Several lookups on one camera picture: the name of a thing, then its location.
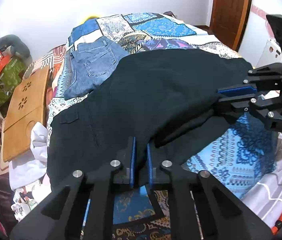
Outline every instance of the green bag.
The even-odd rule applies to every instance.
[[[12,96],[14,89],[22,82],[25,64],[17,57],[12,57],[0,73],[0,106]]]

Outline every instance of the white wall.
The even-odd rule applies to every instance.
[[[212,7],[213,7],[213,0],[209,0],[206,26],[210,26]]]
[[[282,0],[252,0],[252,4],[268,14],[282,14]],[[267,40],[270,38],[265,28],[265,20],[250,13],[239,54],[253,66],[256,66]]]
[[[66,42],[87,15],[173,11],[192,25],[205,25],[209,0],[0,0],[0,37],[15,34],[33,60]]]

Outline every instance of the blue patterned fabric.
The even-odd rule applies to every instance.
[[[126,223],[155,214],[145,186],[116,195],[113,208],[113,224]]]
[[[71,46],[81,36],[87,35],[99,29],[96,19],[87,20],[78,27],[73,28],[70,37],[68,38],[68,45]]]
[[[139,23],[153,18],[157,18],[157,16],[153,13],[133,13],[133,14],[125,15],[123,18],[128,23],[133,24],[133,23]]]
[[[71,67],[70,55],[73,51],[74,51],[74,48],[72,47],[64,55],[64,66],[63,66],[62,74],[60,75],[58,79],[58,85],[57,85],[55,96],[54,96],[56,98],[63,98],[65,90],[67,90],[71,84],[71,78],[72,78],[73,71]]]
[[[196,32],[185,24],[177,24],[165,17],[134,25],[133,28],[155,36],[183,37],[196,35]]]
[[[221,137],[192,156],[185,169],[208,170],[238,198],[275,169],[277,134],[245,113]]]
[[[140,41],[142,49],[138,52],[157,49],[193,49],[189,43],[178,39],[151,39],[148,41]]]

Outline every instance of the jeans back pocket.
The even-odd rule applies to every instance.
[[[98,77],[105,74],[116,62],[111,49],[102,51],[86,59],[84,65],[89,77]]]

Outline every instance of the wooden door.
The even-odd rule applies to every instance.
[[[225,45],[238,50],[252,0],[213,0],[210,30]]]

